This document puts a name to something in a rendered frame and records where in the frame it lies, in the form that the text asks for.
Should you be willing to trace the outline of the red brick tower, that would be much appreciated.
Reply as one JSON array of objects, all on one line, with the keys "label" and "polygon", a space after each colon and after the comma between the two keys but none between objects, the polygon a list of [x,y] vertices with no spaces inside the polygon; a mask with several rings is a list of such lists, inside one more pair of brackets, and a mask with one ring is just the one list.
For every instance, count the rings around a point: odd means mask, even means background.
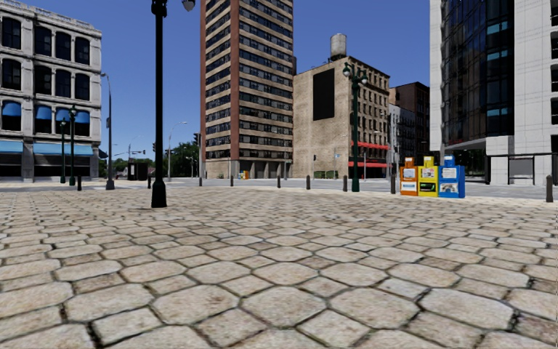
[{"label": "red brick tower", "polygon": [[201,160],[208,177],[291,174],[293,0],[202,0]]}]

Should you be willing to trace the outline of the yellow newspaper box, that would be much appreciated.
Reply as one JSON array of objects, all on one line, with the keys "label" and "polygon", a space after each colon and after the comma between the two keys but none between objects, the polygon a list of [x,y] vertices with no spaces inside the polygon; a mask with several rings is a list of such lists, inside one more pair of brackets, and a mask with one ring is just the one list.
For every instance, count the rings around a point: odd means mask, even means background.
[{"label": "yellow newspaper box", "polygon": [[438,166],[433,156],[424,156],[424,165],[418,167],[418,195],[438,197]]}]

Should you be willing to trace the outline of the orange newspaper box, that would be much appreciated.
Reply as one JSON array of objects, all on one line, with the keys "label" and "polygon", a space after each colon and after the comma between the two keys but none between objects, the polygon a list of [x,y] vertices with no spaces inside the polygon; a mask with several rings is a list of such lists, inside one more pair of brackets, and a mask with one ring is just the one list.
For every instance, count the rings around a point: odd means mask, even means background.
[{"label": "orange newspaper box", "polygon": [[418,195],[418,167],[414,157],[405,157],[405,164],[400,168],[400,193],[406,196]]}]

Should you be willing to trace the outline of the grey street lamp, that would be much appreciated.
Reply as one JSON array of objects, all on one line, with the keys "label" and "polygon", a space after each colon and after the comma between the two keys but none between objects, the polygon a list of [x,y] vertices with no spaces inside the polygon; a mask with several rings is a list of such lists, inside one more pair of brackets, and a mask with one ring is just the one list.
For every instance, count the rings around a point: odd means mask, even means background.
[{"label": "grey street lamp", "polygon": [[108,83],[108,94],[109,94],[109,102],[108,102],[108,117],[107,117],[107,128],[108,128],[108,180],[106,182],[105,189],[106,190],[114,190],[115,183],[113,179],[113,143],[112,143],[112,90],[110,85],[110,77],[107,73],[101,73],[101,77],[105,77]]},{"label": "grey street lamp", "polygon": [[167,154],[168,154],[168,155],[167,155],[167,159],[168,159],[168,160],[167,160],[167,164],[168,164],[168,168],[167,168],[167,180],[168,180],[168,182],[171,182],[171,155],[172,155],[172,149],[171,149],[171,136],[172,136],[172,133],[173,133],[173,131],[174,131],[174,128],[175,128],[176,126],[178,126],[178,125],[181,125],[181,124],[187,124],[187,121],[181,121],[181,122],[176,123],[176,124],[171,128],[171,131],[170,131],[170,133],[169,133],[169,146],[168,146],[168,150],[167,150]]}]

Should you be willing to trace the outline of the blue newspaper box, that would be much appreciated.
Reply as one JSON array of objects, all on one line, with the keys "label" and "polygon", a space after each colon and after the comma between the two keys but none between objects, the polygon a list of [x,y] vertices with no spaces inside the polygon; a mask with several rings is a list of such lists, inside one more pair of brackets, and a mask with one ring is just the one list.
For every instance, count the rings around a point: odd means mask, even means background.
[{"label": "blue newspaper box", "polygon": [[456,165],[454,155],[444,156],[444,164],[439,166],[438,173],[439,197],[465,197],[465,167],[462,165]]}]

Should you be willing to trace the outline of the black bus shelter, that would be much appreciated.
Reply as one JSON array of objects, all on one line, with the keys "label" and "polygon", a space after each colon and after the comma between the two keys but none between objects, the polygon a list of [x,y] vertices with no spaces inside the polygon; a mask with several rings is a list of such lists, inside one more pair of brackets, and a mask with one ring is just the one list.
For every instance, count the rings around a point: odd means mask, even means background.
[{"label": "black bus shelter", "polygon": [[558,186],[558,152],[485,156],[485,183],[545,185],[546,177]]}]

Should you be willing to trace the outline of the grey building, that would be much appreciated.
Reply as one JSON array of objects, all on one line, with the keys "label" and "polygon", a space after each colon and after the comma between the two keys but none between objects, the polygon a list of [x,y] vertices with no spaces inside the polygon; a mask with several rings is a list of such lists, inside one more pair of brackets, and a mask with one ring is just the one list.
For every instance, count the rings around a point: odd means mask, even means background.
[{"label": "grey building", "polygon": [[394,161],[400,165],[405,157],[416,157],[416,114],[400,106],[390,104],[391,137],[394,149]]}]

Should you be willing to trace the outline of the green street lamp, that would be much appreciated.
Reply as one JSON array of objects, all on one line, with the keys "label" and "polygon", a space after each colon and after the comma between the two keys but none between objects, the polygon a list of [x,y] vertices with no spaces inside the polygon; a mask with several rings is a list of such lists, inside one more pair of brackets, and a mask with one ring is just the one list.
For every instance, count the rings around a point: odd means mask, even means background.
[{"label": "green street lamp", "polygon": [[72,105],[69,110],[70,116],[70,179],[69,179],[69,186],[76,185],[76,178],[74,175],[74,144],[75,144],[75,121],[76,121],[76,106]]},{"label": "green street lamp", "polygon": [[65,183],[65,125],[66,121],[60,121],[60,134],[61,134],[61,175],[60,183]]},{"label": "green street lamp", "polygon": [[358,177],[358,94],[361,85],[366,85],[366,69],[356,68],[354,64],[347,61],[344,64],[343,75],[351,81],[352,88],[352,192],[360,191]]}]

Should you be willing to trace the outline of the dark street lamp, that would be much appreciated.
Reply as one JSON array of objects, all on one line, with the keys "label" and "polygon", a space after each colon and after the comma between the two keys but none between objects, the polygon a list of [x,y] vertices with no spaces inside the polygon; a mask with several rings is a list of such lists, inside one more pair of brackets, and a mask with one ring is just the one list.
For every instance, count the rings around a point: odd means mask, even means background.
[{"label": "dark street lamp", "polygon": [[168,0],[151,0],[155,15],[155,181],[152,184],[152,208],[167,207],[163,181],[163,19]]}]

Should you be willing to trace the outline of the tan brick building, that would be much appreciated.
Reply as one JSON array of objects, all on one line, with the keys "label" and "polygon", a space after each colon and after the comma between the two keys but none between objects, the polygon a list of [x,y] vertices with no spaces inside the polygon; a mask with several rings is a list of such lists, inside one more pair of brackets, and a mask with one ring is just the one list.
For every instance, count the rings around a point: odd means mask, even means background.
[{"label": "tan brick building", "polygon": [[386,174],[389,149],[389,75],[347,54],[347,37],[331,37],[331,56],[294,77],[294,177],[352,177],[352,88],[343,75],[349,61],[366,69],[358,94],[358,177]]}]

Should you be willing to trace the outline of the dark brown brick building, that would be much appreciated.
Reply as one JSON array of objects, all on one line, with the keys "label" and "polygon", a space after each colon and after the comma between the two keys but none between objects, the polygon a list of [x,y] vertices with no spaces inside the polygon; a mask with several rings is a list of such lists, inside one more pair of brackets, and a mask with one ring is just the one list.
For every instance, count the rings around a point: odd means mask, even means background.
[{"label": "dark brown brick building", "polygon": [[389,112],[395,123],[401,161],[429,155],[429,87],[413,82],[389,88]]}]

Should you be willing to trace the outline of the glass and pale concrete building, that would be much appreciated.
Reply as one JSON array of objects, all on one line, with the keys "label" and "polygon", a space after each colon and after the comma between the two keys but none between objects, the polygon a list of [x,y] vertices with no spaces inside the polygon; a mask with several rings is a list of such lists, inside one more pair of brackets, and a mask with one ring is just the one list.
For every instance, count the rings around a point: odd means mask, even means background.
[{"label": "glass and pale concrete building", "polygon": [[558,0],[430,0],[430,149],[558,152]]}]

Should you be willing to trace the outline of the pale stone building blue awnings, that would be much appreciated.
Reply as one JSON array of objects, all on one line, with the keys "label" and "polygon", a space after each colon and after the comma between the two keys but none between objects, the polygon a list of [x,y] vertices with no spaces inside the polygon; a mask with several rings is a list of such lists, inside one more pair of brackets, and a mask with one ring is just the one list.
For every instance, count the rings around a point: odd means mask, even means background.
[{"label": "pale stone building blue awnings", "polygon": [[0,0],[0,180],[70,176],[70,116],[76,106],[74,175],[99,172],[101,38],[92,25]]}]

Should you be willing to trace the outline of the trees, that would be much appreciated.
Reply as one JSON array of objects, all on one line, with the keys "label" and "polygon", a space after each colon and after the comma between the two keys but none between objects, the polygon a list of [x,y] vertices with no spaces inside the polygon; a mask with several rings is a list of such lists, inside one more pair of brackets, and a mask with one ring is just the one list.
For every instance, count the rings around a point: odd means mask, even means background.
[{"label": "trees", "polygon": [[[191,177],[196,175],[198,168],[198,146],[191,142],[179,143],[171,149],[171,177]],[[146,163],[148,174],[155,176],[155,161],[148,158],[122,159],[113,157],[113,175],[118,172],[125,172],[128,163]]]}]

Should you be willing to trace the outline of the dark booth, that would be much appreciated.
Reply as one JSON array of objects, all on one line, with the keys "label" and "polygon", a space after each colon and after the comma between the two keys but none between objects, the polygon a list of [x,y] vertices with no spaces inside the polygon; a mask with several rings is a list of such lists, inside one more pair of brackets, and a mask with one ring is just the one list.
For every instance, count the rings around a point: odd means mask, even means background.
[{"label": "dark booth", "polygon": [[127,164],[127,180],[144,181],[148,178],[148,163],[130,159]]}]

